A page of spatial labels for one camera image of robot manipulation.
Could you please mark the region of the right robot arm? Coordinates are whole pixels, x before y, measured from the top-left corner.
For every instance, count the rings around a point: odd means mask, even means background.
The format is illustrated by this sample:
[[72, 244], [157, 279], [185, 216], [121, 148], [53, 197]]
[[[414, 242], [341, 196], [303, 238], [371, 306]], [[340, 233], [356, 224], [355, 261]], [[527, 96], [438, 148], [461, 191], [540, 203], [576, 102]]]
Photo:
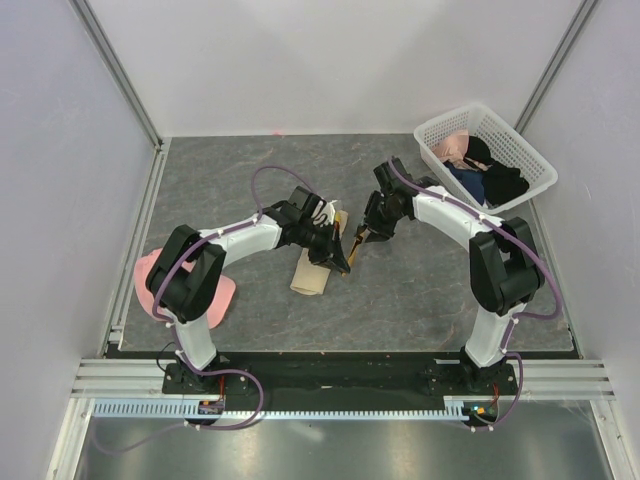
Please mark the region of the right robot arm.
[[494, 381], [491, 366], [505, 356], [516, 316], [545, 282], [529, 225], [486, 216], [427, 178], [414, 182], [397, 157], [377, 166], [374, 175], [379, 188], [369, 196], [352, 249], [391, 239], [404, 218], [430, 225], [465, 248], [478, 312], [463, 349], [468, 362], [457, 377], [465, 391], [481, 393]]

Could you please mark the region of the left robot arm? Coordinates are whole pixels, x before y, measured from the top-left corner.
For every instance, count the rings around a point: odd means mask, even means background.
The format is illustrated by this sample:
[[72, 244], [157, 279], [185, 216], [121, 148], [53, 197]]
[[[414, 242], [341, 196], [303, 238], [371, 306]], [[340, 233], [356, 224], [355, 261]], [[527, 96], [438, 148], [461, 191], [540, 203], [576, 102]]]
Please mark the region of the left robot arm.
[[177, 356], [187, 365], [185, 382], [196, 392], [211, 392], [220, 378], [206, 311], [224, 268], [290, 245], [305, 249], [313, 265], [350, 272], [332, 205], [303, 187], [243, 221], [208, 230], [181, 225], [171, 233], [145, 287], [153, 296], [152, 314], [174, 334]]

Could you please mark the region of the yellow plastic knife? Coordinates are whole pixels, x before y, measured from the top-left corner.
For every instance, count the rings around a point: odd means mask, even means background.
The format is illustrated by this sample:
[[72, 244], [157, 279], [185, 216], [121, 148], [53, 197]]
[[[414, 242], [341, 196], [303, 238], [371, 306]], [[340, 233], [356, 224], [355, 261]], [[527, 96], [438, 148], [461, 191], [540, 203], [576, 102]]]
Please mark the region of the yellow plastic knife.
[[357, 252], [359, 247], [366, 241], [366, 234], [365, 232], [357, 235], [354, 239], [351, 251], [349, 253], [349, 256], [347, 258], [347, 263], [349, 265], [350, 268], [353, 267], [354, 263], [355, 263], [355, 259], [357, 256]]

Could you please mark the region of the beige cloth napkin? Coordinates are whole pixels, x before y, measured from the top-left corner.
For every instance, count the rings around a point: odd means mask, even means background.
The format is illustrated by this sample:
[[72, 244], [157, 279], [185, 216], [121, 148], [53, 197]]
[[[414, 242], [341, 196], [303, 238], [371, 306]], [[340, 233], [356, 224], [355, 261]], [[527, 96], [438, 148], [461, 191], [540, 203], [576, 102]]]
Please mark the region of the beige cloth napkin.
[[[338, 223], [339, 237], [342, 237], [348, 222], [348, 213], [342, 208], [342, 202], [336, 211], [334, 222]], [[290, 288], [307, 296], [322, 295], [330, 277], [329, 268], [314, 265], [309, 259], [309, 251], [304, 248], [297, 262]]]

